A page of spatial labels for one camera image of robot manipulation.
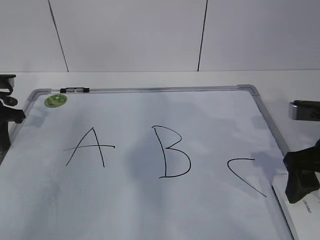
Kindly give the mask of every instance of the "white wall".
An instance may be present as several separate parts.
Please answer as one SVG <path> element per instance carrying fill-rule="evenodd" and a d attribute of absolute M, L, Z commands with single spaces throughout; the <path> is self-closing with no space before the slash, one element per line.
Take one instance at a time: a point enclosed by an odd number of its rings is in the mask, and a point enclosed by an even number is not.
<path fill-rule="evenodd" d="M 208 0 L 201 71 L 320 69 L 320 0 Z"/>
<path fill-rule="evenodd" d="M 65 72 L 46 0 L 0 0 L 0 72 Z"/>
<path fill-rule="evenodd" d="M 206 0 L 51 0 L 71 72 L 196 71 Z"/>
<path fill-rule="evenodd" d="M 196 71 L 206 0 L 50 0 L 70 72 Z M 208 0 L 200 71 L 320 69 L 320 0 Z M 1 0 L 0 72 L 67 70 L 48 0 Z"/>

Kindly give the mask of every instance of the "white table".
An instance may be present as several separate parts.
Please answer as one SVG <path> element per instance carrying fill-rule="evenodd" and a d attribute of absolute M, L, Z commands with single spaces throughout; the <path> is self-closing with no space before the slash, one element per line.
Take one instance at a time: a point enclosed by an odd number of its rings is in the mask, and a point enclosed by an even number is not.
<path fill-rule="evenodd" d="M 22 108 L 34 89 L 65 87 L 156 88 L 254 85 L 292 151 L 312 147 L 320 122 L 288 117 L 294 100 L 320 101 L 320 70 L 215 72 L 64 72 L 16 73 L 13 96 Z"/>

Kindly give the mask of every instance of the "black clamp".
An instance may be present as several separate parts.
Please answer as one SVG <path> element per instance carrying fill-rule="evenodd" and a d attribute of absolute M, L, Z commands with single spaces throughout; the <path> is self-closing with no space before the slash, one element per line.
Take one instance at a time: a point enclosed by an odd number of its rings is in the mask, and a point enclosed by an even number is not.
<path fill-rule="evenodd" d="M 295 100 L 289 104 L 289 117 L 293 120 L 320 121 L 320 102 Z M 289 203 L 294 204 L 307 194 L 320 189 L 315 174 L 320 173 L 320 139 L 313 147 L 288 152 L 283 162 L 288 170 L 285 194 Z"/>
<path fill-rule="evenodd" d="M 15 77 L 16 75 L 14 74 L 0 74 L 0 89 L 8 90 L 0 91 L 0 154 L 5 153 L 11 145 L 8 132 L 8 122 L 21 124 L 26 118 L 23 110 L 11 108 L 18 104 L 17 99 L 10 96 L 14 91 L 11 81 Z"/>

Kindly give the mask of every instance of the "green sticker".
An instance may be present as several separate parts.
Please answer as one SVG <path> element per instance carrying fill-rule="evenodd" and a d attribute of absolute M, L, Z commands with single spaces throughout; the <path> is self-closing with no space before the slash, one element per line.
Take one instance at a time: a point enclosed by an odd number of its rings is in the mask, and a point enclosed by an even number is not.
<path fill-rule="evenodd" d="M 44 105 L 46 105 L 48 108 L 57 108 L 61 107 L 63 104 L 67 102 L 68 98 L 66 95 L 63 94 L 56 94 L 48 97 L 44 101 Z"/>

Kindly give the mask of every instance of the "black marker writing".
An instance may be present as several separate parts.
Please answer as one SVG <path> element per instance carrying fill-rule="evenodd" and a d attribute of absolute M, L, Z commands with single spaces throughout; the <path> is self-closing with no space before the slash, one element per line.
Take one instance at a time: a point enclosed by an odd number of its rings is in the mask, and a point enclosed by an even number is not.
<path fill-rule="evenodd" d="M 236 175 L 239 179 L 241 179 L 243 182 L 245 182 L 246 184 L 248 184 L 251 188 L 253 188 L 254 190 L 256 190 L 258 193 L 260 193 L 262 196 L 267 197 L 266 195 L 264 195 L 262 192 L 260 192 L 258 189 L 256 189 L 254 186 L 252 186 L 250 183 L 248 183 L 246 180 L 244 180 L 242 177 L 240 177 L 238 174 L 235 173 L 235 171 L 233 171 L 229 165 L 230 162 L 235 161 L 235 160 L 251 160 L 251 161 L 255 161 L 255 159 L 252 158 L 234 158 L 231 159 L 227 162 L 227 166 L 229 168 L 229 170 Z"/>
<path fill-rule="evenodd" d="M 96 140 L 97 145 L 79 146 L 79 145 L 81 144 L 81 142 L 85 139 L 85 137 L 88 135 L 88 133 L 90 133 L 91 131 L 93 131 L 93 133 L 94 133 L 94 137 L 95 137 L 95 140 Z M 68 150 L 74 149 L 74 151 L 73 151 L 73 153 L 72 153 L 69 161 L 66 163 L 65 166 L 68 166 L 68 164 L 70 163 L 71 159 L 72 159 L 73 156 L 75 155 L 77 149 L 79 149 L 79 148 L 85 148 L 85 147 L 94 147 L 94 146 L 99 147 L 99 152 L 100 152 L 100 156 L 101 156 L 101 160 L 102 160 L 102 165 L 103 165 L 103 167 L 105 167 L 105 161 L 104 161 L 104 157 L 103 157 L 103 155 L 102 155 L 101 147 L 111 147 L 111 148 L 115 148 L 116 146 L 113 146 L 113 145 L 100 145 L 99 140 L 98 140 L 98 137 L 97 137 L 97 133 L 96 133 L 96 131 L 95 131 L 95 129 L 94 129 L 93 127 L 90 128 L 90 130 L 86 132 L 86 134 L 81 138 L 81 140 L 79 141 L 79 143 L 77 144 L 76 147 L 69 148 L 69 149 L 66 149 L 66 150 L 65 150 L 65 151 L 68 151 Z"/>
<path fill-rule="evenodd" d="M 160 179 L 161 179 L 161 178 L 176 178 L 176 177 L 179 177 L 179 176 L 182 176 L 182 175 L 185 175 L 186 173 L 188 173 L 188 172 L 190 171 L 190 169 L 191 169 L 191 160 L 190 160 L 190 157 L 189 157 L 185 152 L 183 152 L 183 151 L 181 151 L 181 150 L 179 150 L 179 149 L 176 149 L 176 148 L 172 148 L 174 145 L 176 145 L 176 144 L 178 144 L 178 143 L 180 143 L 180 142 L 182 141 L 182 136 L 181 136 L 179 133 L 177 133 L 176 131 L 174 131 L 174 130 L 168 128 L 168 127 L 165 127 L 165 126 L 155 125 L 155 126 L 153 126 L 152 128 L 154 129 L 155 135 L 156 135 L 156 137 L 158 138 L 158 141 L 159 141 L 159 143 L 160 143 L 160 146 L 161 146 L 161 149 L 162 149 L 162 153 L 163 153 L 163 159 L 164 159 L 164 176 L 161 176 L 161 177 L 159 177 L 159 178 L 160 178 Z M 163 146 L 163 144 L 162 144 L 162 142 L 161 142 L 161 140 L 160 140 L 160 138 L 159 138 L 159 135 L 158 135 L 158 133 L 157 133 L 157 128 L 167 129 L 167 130 L 170 130 L 170 131 L 176 133 L 176 134 L 180 137 L 180 140 L 177 141 L 177 142 L 175 142 L 174 144 L 172 144 L 172 145 L 164 148 L 164 146 Z M 185 172 L 183 172 L 183 173 L 181 173 L 181 174 L 178 174 L 178 175 L 171 175 L 171 176 L 168 176 L 168 175 L 167 175 L 167 158 L 166 158 L 166 153 L 165 153 L 165 150 L 167 150 L 167 149 L 168 149 L 168 150 L 173 150 L 173 151 L 178 151 L 178 152 L 184 154 L 184 155 L 187 157 L 188 162 L 189 162 L 189 168 L 188 168 L 187 171 L 185 171 Z"/>

